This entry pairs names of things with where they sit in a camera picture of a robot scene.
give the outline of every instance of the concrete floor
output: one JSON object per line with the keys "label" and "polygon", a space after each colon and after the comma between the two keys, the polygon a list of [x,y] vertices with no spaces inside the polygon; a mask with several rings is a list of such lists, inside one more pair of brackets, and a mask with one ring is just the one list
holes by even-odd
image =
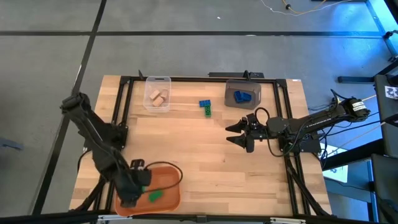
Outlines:
{"label": "concrete floor", "polygon": [[[285,12],[279,1],[263,1]],[[0,30],[91,30],[100,2],[0,0]],[[305,11],[317,4],[305,0],[293,6]],[[377,31],[377,27],[365,4],[358,2],[293,17],[271,12],[260,0],[114,0],[108,1],[99,30]],[[25,145],[21,152],[0,150],[0,196],[5,202],[0,217],[25,215],[31,209],[60,122],[58,107],[72,89],[87,41],[87,37],[0,37],[0,136]],[[137,75],[140,69],[147,76],[205,77],[208,72],[247,69],[269,78],[301,79],[311,107],[328,103],[330,88],[345,96],[373,95],[372,85],[339,84],[336,78],[372,76],[389,64],[390,56],[382,39],[97,37],[81,91],[94,104],[103,75]],[[366,105],[377,111],[376,99]],[[356,132],[330,137],[328,142],[339,146]],[[346,148],[380,137],[377,130]],[[83,138],[70,125],[45,213],[68,210],[82,145]]]}

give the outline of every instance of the clear plastic container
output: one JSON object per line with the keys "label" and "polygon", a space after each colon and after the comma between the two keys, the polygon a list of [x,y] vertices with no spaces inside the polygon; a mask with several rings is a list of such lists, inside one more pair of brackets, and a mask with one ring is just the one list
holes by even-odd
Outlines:
{"label": "clear plastic container", "polygon": [[[170,77],[148,77],[145,82],[144,107],[153,113],[166,113],[170,110],[170,94],[172,89],[172,80]],[[160,106],[154,106],[153,100],[150,98],[155,91],[167,91],[167,96]]]}

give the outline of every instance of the white wire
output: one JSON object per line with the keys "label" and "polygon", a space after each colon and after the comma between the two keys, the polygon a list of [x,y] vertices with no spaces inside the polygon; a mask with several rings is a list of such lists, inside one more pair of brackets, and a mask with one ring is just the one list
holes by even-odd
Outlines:
{"label": "white wire", "polygon": [[371,98],[373,98],[373,97],[375,97],[375,96],[376,96],[376,95],[369,96],[368,98],[362,99],[362,101],[365,101],[365,100],[371,99]]}
{"label": "white wire", "polygon": [[366,131],[365,133],[360,134],[359,136],[356,136],[355,138],[353,138],[353,139],[349,140],[348,142],[342,144],[341,146],[337,147],[337,149],[335,149],[335,150],[329,152],[328,154],[329,154],[329,155],[332,155],[334,152],[336,152],[337,150],[341,149],[343,146],[347,145],[348,143],[354,141],[354,140],[357,139],[357,138],[360,138],[360,137],[364,136],[365,134],[367,134],[367,133],[369,133],[369,132],[375,130],[376,128],[381,127],[381,126],[382,126],[383,124],[385,124],[385,123],[386,123],[386,122],[382,122],[382,123],[380,123],[379,125],[377,125],[376,127],[370,129],[369,131]]}
{"label": "white wire", "polygon": [[264,3],[263,0],[261,0],[262,4],[263,4],[265,7],[269,8],[269,10],[271,10],[272,12],[274,12],[274,13],[281,13],[281,14],[283,14],[283,15],[290,15],[290,16],[301,16],[301,15],[307,14],[307,13],[309,13],[309,12],[321,11],[322,9],[325,9],[325,8],[327,8],[327,7],[330,7],[330,6],[334,6],[335,4],[339,4],[339,3],[342,3],[342,2],[349,2],[349,1],[352,1],[352,0],[344,0],[344,1],[336,2],[336,3],[333,3],[333,4],[327,5],[327,6],[323,6],[323,7],[320,8],[320,9],[309,10],[309,11],[307,11],[307,12],[303,12],[303,13],[300,13],[300,14],[291,14],[291,13],[284,13],[284,12],[280,12],[280,11],[274,11],[271,7],[267,6],[267,5]]}

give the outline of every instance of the green lego brick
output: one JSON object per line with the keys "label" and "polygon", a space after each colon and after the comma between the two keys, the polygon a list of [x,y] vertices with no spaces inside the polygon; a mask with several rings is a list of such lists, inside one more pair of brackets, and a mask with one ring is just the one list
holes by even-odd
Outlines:
{"label": "green lego brick", "polygon": [[205,116],[207,118],[211,117],[211,108],[210,108],[210,106],[205,106]]}
{"label": "green lego brick", "polygon": [[161,190],[152,192],[149,194],[149,201],[151,203],[154,203],[157,199],[161,198],[161,196],[163,196],[163,191],[161,191]]}

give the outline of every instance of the blue object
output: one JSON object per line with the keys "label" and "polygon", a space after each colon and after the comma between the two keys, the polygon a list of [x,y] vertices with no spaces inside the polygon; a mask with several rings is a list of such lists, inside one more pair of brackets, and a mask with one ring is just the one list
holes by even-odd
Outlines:
{"label": "blue object", "polygon": [[201,101],[199,101],[199,106],[200,107],[210,106],[210,105],[211,105],[210,100],[201,100]]}
{"label": "blue object", "polygon": [[244,100],[242,99],[242,95],[240,91],[235,91],[234,92],[234,97],[235,97],[235,101],[237,103],[242,103]]}
{"label": "blue object", "polygon": [[249,93],[241,93],[243,101],[251,101],[251,95]]}

